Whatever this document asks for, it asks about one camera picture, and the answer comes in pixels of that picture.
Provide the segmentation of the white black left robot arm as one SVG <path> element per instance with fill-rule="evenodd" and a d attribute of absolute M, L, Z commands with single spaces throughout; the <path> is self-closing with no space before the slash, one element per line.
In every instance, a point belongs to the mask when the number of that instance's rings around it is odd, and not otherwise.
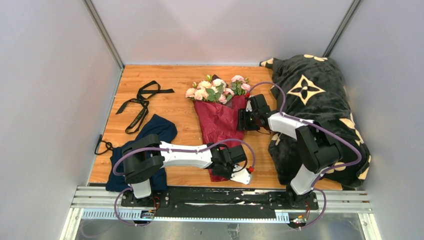
<path fill-rule="evenodd" d="M 197 146 L 176 145 L 161 141 L 150 134 L 122 149 L 122 157 L 113 166 L 113 173 L 124 176 L 140 206 L 153 201 L 150 178 L 166 167 L 195 167 L 211 169 L 218 177 L 249 185 L 252 174 L 241 162 L 247 160 L 243 141 L 230 147 L 229 139 Z"/>

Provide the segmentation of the black floral plush blanket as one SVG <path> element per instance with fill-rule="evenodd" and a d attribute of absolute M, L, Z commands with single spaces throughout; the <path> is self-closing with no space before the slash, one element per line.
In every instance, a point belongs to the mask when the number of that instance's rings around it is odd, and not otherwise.
<path fill-rule="evenodd" d="M 299 54 L 287 59 L 271 58 L 259 64 L 272 70 L 271 92 L 277 107 L 288 115 L 328 122 L 326 129 L 353 145 L 361 153 L 361 161 L 355 165 L 357 155 L 346 145 L 341 144 L 343 158 L 338 166 L 323 176 L 341 184 L 344 190 L 360 187 L 371 164 L 371 154 L 354 122 L 351 107 L 345 90 L 343 74 L 337 63 L 329 57 Z"/>

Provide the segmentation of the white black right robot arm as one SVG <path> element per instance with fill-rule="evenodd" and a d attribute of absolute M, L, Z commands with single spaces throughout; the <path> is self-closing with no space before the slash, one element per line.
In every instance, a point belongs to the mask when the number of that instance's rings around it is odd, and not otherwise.
<path fill-rule="evenodd" d="M 238 110 L 237 130 L 258 131 L 263 128 L 296 141 L 302 164 L 289 183 L 285 201 L 290 208 L 298 209 L 305 203 L 305 195 L 313 190 L 321 172 L 343 158 L 340 142 L 319 122 L 272 111 L 263 94 L 247 94 L 245 99 L 246 107 Z"/>

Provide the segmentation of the dark red wrapping paper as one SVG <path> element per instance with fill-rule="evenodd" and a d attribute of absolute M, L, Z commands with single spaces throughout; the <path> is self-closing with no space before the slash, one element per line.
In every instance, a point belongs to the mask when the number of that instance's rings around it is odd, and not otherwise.
<path fill-rule="evenodd" d="M 193 100 L 203 143 L 216 143 L 226 139 L 243 140 L 245 134 L 237 130 L 237 122 L 238 110 L 245 108 L 247 104 L 245 96 L 237 96 L 227 104 Z"/>

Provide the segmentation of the pink fake flower bouquet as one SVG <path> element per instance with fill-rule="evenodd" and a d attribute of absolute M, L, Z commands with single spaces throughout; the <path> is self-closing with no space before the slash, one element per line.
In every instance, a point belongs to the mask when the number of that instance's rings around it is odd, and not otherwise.
<path fill-rule="evenodd" d="M 238 96 L 246 95 L 252 86 L 242 75 L 234 75 L 229 82 L 217 75 L 206 75 L 204 80 L 193 82 L 185 92 L 185 98 L 192 101 L 228 104 Z"/>

